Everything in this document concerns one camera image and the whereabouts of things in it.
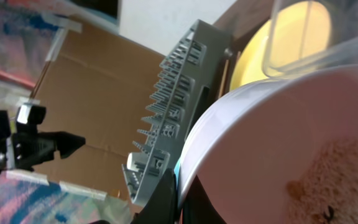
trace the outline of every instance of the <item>white bowl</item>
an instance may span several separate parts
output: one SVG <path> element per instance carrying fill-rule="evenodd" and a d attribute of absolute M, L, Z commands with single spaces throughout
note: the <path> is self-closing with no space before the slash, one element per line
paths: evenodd
<path fill-rule="evenodd" d="M 285 223 L 285 184 L 305 173 L 323 143 L 342 136 L 358 138 L 358 66 L 242 86 L 191 130 L 179 204 L 198 175 L 227 223 Z"/>

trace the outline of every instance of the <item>brown cardboard panel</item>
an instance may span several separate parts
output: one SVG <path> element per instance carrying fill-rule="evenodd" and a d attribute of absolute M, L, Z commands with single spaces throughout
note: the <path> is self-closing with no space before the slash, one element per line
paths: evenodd
<path fill-rule="evenodd" d="M 61 55 L 83 63 L 137 88 L 153 90 L 163 57 L 117 35 L 89 24 L 83 32 L 69 32 Z"/>
<path fill-rule="evenodd" d="M 128 196 L 121 164 L 127 158 L 89 146 L 83 146 L 67 159 L 56 157 L 54 161 L 34 167 L 40 174 L 47 174 L 48 180 L 60 180 L 82 185 L 109 194 L 120 191 L 120 198 Z"/>
<path fill-rule="evenodd" d="M 132 141 L 144 141 L 139 128 L 152 102 L 149 91 L 140 90 L 64 56 L 51 64 L 36 99 L 47 107 L 42 131 L 64 130 L 84 136 L 87 145 L 122 156 L 136 151 Z"/>

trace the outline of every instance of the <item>dish rack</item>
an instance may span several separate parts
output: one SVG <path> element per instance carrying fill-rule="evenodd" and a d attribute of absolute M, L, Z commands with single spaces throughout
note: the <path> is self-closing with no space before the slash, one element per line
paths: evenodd
<path fill-rule="evenodd" d="M 231 36 L 203 22 L 196 21 L 164 58 L 158 74 L 157 89 L 146 107 L 155 113 L 142 121 L 151 129 L 145 144 L 133 144 L 148 155 L 146 164 L 136 162 L 136 171 L 122 165 L 132 203 L 144 206 L 166 168 L 174 168 L 185 139 L 196 120 L 206 110 L 206 99 L 216 78 L 216 69 Z"/>

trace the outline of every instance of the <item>clear plastic container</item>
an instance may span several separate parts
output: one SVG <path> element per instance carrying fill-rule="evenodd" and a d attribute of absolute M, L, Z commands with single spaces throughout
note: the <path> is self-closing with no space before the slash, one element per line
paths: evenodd
<path fill-rule="evenodd" d="M 358 64 L 358 0 L 275 1 L 266 75 L 286 78 L 347 64 Z"/>

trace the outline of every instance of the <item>cardboard box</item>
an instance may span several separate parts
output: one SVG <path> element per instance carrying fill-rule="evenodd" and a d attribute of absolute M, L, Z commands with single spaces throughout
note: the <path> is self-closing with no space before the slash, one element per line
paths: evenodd
<path fill-rule="evenodd" d="M 145 107 L 152 102 L 163 57 L 82 23 L 82 33 L 69 32 L 33 94 L 47 107 L 41 131 L 84 136 L 86 146 L 35 171 L 109 194 L 119 190 L 127 199 L 121 164 L 137 151 L 133 140 L 145 141 L 136 130 L 150 128 L 140 119 L 152 115 Z"/>

